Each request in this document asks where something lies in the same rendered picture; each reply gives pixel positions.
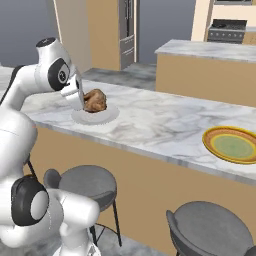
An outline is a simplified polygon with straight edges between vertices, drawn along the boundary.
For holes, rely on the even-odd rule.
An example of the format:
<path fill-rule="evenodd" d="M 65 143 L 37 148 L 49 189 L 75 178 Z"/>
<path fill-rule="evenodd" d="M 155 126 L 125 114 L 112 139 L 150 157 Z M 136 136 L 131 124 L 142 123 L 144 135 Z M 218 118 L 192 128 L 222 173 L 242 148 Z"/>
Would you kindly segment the beige cupboard run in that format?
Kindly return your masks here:
<path fill-rule="evenodd" d="M 252 5 L 217 5 L 215 0 L 196 0 L 191 40 L 206 41 L 214 19 L 246 20 L 243 43 L 256 45 L 256 0 L 252 0 Z"/>

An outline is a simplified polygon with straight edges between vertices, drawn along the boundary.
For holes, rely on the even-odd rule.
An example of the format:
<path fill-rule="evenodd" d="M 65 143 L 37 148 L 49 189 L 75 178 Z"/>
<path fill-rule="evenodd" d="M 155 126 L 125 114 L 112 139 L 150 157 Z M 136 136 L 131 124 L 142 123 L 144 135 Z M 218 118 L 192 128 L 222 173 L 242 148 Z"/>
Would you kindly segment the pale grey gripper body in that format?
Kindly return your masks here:
<path fill-rule="evenodd" d="M 76 111 L 82 110 L 84 108 L 84 96 L 81 77 L 77 74 L 73 75 L 65 89 L 65 98 L 70 106 Z"/>

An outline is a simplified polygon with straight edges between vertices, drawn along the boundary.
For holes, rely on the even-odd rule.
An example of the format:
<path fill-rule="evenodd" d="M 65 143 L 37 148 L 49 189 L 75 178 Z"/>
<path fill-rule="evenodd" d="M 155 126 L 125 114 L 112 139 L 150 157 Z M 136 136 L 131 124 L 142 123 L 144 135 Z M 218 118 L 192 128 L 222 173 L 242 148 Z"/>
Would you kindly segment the stainless steel fridge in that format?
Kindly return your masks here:
<path fill-rule="evenodd" d="M 134 62 L 134 0 L 119 0 L 120 69 Z"/>

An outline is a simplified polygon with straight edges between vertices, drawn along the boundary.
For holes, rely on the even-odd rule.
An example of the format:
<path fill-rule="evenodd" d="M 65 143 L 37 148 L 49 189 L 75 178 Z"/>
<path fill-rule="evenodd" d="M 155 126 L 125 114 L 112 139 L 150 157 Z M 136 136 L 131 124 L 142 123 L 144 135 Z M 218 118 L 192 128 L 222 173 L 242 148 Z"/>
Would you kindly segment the marble kitchen island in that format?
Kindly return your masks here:
<path fill-rule="evenodd" d="M 172 39 L 156 54 L 157 91 L 256 107 L 256 46 Z"/>

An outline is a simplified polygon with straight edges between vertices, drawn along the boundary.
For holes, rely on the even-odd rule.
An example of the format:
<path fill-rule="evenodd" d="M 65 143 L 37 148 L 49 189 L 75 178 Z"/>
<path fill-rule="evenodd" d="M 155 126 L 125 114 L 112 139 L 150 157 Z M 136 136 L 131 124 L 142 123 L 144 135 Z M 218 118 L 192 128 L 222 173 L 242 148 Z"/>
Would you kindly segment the marble dining counter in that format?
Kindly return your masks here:
<path fill-rule="evenodd" d="M 256 241 L 256 165 L 236 165 L 202 143 L 213 126 L 256 133 L 256 108 L 99 84 L 119 116 L 99 126 L 73 122 L 58 93 L 33 95 L 23 112 L 38 125 L 31 153 L 37 175 L 80 164 L 110 170 L 117 180 L 123 235 L 173 255 L 166 213 L 189 201 L 211 201 L 239 216 Z"/>

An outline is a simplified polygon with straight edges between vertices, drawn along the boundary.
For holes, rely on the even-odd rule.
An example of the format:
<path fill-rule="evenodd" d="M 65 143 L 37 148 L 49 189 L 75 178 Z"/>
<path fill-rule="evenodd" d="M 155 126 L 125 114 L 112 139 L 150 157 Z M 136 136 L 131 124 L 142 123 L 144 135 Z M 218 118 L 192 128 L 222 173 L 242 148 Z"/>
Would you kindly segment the brown chicken drumstick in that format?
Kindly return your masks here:
<path fill-rule="evenodd" d="M 106 108 L 106 95 L 100 89 L 93 89 L 84 95 L 85 111 L 96 113 L 104 111 Z"/>

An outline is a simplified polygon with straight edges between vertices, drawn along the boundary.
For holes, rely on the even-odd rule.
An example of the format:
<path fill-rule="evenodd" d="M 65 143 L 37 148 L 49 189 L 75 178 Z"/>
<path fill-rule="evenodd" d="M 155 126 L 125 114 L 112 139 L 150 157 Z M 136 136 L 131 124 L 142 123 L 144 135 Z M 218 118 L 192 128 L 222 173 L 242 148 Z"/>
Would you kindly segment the black stove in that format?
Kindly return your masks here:
<path fill-rule="evenodd" d="M 246 20 L 214 19 L 208 28 L 207 41 L 241 44 L 246 25 Z"/>

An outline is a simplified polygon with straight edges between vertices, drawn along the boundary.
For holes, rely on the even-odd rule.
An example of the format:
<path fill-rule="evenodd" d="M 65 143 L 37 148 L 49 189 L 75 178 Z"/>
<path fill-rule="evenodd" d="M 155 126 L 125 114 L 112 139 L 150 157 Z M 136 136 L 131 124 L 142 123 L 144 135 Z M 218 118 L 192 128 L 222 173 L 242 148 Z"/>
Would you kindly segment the white plate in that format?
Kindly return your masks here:
<path fill-rule="evenodd" d="M 111 103 L 107 104 L 107 109 L 97 113 L 89 113 L 84 110 L 73 111 L 72 119 L 82 125 L 103 125 L 115 120 L 119 116 L 119 109 Z"/>

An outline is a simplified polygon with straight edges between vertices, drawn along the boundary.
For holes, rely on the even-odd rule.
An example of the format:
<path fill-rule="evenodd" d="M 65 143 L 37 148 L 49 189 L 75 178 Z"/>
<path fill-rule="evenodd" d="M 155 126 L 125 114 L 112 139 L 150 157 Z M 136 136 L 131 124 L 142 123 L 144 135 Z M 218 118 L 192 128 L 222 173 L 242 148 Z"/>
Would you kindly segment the grey bar stool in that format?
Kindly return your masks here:
<path fill-rule="evenodd" d="M 43 178 L 47 188 L 57 188 L 89 197 L 95 200 L 103 212 L 113 206 L 119 246 L 122 246 L 116 207 L 117 182 L 113 174 L 107 169 L 96 165 L 80 165 L 68 169 L 60 174 L 55 169 L 48 169 Z"/>
<path fill-rule="evenodd" d="M 166 218 L 176 256 L 256 256 L 247 226 L 220 205 L 188 202 Z"/>

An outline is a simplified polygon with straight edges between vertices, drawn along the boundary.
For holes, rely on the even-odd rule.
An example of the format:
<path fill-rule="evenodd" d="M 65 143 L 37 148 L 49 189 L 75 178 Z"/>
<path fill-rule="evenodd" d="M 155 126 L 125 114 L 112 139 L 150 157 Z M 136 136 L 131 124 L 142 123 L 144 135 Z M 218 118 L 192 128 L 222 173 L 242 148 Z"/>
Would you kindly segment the yellow orange green plate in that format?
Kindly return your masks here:
<path fill-rule="evenodd" d="M 215 126 L 202 135 L 206 149 L 236 164 L 256 164 L 256 133 L 234 126 Z"/>

